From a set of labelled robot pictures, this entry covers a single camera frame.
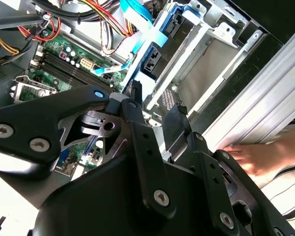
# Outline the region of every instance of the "ram slot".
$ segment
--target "ram slot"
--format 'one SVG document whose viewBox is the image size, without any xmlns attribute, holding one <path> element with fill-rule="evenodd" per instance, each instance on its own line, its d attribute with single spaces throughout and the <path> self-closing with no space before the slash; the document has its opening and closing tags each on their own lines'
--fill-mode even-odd
<svg viewBox="0 0 295 236">
<path fill-rule="evenodd" d="M 109 87 L 108 84 L 96 78 L 95 75 L 92 76 L 88 74 L 87 72 L 81 69 L 78 69 L 75 66 L 72 66 L 71 64 L 68 64 L 67 62 L 63 61 L 62 59 L 50 53 L 46 53 L 44 55 L 42 62 L 50 66 L 56 67 L 58 70 L 67 74 L 68 76 L 75 78 L 76 80 L 82 83 L 99 87 L 101 90 L 103 90 L 107 94 L 110 94 L 115 91 L 113 88 Z"/>
<path fill-rule="evenodd" d="M 40 68 L 48 74 L 64 81 L 65 83 L 71 85 L 74 88 L 86 85 L 84 83 L 81 83 L 80 81 L 77 81 L 75 78 L 62 73 L 61 71 L 57 70 L 55 67 L 52 67 L 50 65 L 45 64 L 42 65 Z"/>
</svg>

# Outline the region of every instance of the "orange wire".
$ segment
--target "orange wire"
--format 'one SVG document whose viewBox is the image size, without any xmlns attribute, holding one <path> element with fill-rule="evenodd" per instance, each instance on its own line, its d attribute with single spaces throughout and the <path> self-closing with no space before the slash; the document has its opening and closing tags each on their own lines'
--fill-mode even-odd
<svg viewBox="0 0 295 236">
<path fill-rule="evenodd" d="M 35 36 L 34 40 L 41 40 L 41 41 L 47 42 L 47 41 L 54 40 L 58 36 L 58 34 L 60 32 L 60 28 L 61 28 L 61 20 L 58 18 L 58 29 L 57 29 L 57 32 L 56 32 L 55 35 L 53 35 L 54 32 L 55 32 L 55 23 L 54 23 L 53 20 L 51 20 L 51 21 L 52 21 L 52 28 L 53 28 L 52 33 L 49 34 L 47 37 L 44 37 L 44 38 L 41 38 L 39 36 Z M 18 28 L 19 28 L 20 32 L 24 35 L 24 37 L 28 37 L 30 35 L 30 32 L 25 27 L 21 26 L 21 27 L 18 27 Z"/>
<path fill-rule="evenodd" d="M 93 2 L 93 1 L 90 1 L 90 0 L 86 0 L 88 3 L 90 3 L 90 4 L 92 4 L 94 7 L 96 7 L 96 8 L 98 8 L 98 9 L 100 9 L 100 10 L 102 10 L 104 13 L 106 13 L 106 15 L 107 16 L 109 16 L 113 21 L 115 21 L 115 23 L 117 24 L 117 25 L 119 25 L 120 26 L 120 28 L 121 28 L 121 30 L 123 31 L 123 33 L 124 34 L 126 34 L 127 35 L 127 37 L 129 37 L 129 36 L 131 36 L 130 34 L 129 34 L 129 32 L 127 32 L 127 30 L 125 30 L 120 24 L 119 24 L 119 22 L 108 12 L 108 11 L 106 11 L 101 5 L 99 5 L 99 4 L 97 4 L 97 3 L 95 3 L 95 2 Z"/>
</svg>

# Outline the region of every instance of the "yellow wire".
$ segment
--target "yellow wire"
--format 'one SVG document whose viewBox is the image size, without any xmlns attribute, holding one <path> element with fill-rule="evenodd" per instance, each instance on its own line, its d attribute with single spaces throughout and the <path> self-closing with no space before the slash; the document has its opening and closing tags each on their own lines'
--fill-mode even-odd
<svg viewBox="0 0 295 236">
<path fill-rule="evenodd" d="M 12 54 L 12 56 L 19 54 L 19 50 L 7 45 L 0 37 L 0 45 L 3 46 L 8 52 Z"/>
<path fill-rule="evenodd" d="M 129 32 L 130 34 L 133 34 L 133 31 L 132 31 L 132 24 L 128 21 L 128 28 L 129 28 Z"/>
<path fill-rule="evenodd" d="M 89 7 L 91 7 L 92 9 L 94 9 L 96 11 L 96 13 L 101 16 L 112 28 L 114 28 L 114 30 L 123 36 L 126 36 L 124 33 L 122 33 L 120 31 L 120 29 L 118 29 L 111 21 L 111 19 L 107 18 L 102 12 L 100 12 L 96 7 L 94 7 L 92 4 L 90 4 L 88 1 L 85 0 L 81 0 L 82 2 L 84 2 L 85 4 L 87 4 Z"/>
</svg>

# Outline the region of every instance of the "bolt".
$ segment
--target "bolt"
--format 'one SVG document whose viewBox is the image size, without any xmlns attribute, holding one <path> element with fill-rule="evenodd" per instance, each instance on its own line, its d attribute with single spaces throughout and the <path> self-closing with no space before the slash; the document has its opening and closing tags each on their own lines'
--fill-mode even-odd
<svg viewBox="0 0 295 236">
<path fill-rule="evenodd" d="M 14 133 L 13 128 L 10 125 L 7 124 L 0 124 L 0 138 L 6 139 L 12 136 Z"/>
<path fill-rule="evenodd" d="M 100 98 L 104 97 L 104 94 L 102 94 L 101 92 L 98 92 L 98 91 L 95 91 L 94 94 Z"/>
<path fill-rule="evenodd" d="M 223 156 L 224 156 L 225 158 L 227 158 L 227 159 L 230 158 L 230 156 L 229 156 L 226 152 L 223 153 Z"/>
<path fill-rule="evenodd" d="M 196 134 L 197 138 L 203 141 L 203 137 L 200 134 Z"/>
<path fill-rule="evenodd" d="M 31 149 L 37 152 L 45 152 L 50 148 L 49 142 L 41 138 L 31 140 L 29 146 Z"/>
<path fill-rule="evenodd" d="M 254 38 L 254 39 L 257 39 L 259 36 L 260 36 L 259 33 L 255 33 L 254 36 L 253 36 L 253 38 Z"/>
<path fill-rule="evenodd" d="M 130 104 L 131 107 L 137 107 L 137 105 L 135 103 L 133 103 L 133 102 L 129 102 L 129 104 Z"/>
<path fill-rule="evenodd" d="M 220 214 L 220 219 L 221 219 L 222 223 L 230 230 L 232 230 L 234 228 L 234 222 L 228 214 L 222 212 Z"/>
<path fill-rule="evenodd" d="M 163 207 L 167 207 L 169 205 L 169 197 L 163 190 L 156 190 L 154 192 L 154 199 Z"/>
<path fill-rule="evenodd" d="M 48 31 L 45 30 L 45 29 L 43 30 L 42 34 L 43 34 L 43 36 L 45 36 L 45 37 L 49 35 Z"/>
<path fill-rule="evenodd" d="M 284 236 L 284 234 L 278 228 L 274 228 L 274 232 L 277 236 Z"/>
</svg>

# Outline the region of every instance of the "finger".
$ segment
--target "finger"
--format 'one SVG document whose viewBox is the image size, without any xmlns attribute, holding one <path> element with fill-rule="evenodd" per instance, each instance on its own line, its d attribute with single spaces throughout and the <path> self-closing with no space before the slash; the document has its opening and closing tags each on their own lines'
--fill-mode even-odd
<svg viewBox="0 0 295 236">
<path fill-rule="evenodd" d="M 232 152 L 232 151 L 241 152 L 242 147 L 241 147 L 241 145 L 232 145 L 232 146 L 227 146 L 227 147 L 223 148 L 223 150 L 226 152 Z"/>
<path fill-rule="evenodd" d="M 244 156 L 241 152 L 229 152 L 229 154 L 236 160 L 245 160 L 246 156 Z"/>
<path fill-rule="evenodd" d="M 253 174 L 253 169 L 254 169 L 254 165 L 251 163 L 243 163 L 240 164 L 240 166 L 243 168 L 244 171 L 247 172 L 247 174 L 252 175 Z"/>
</svg>

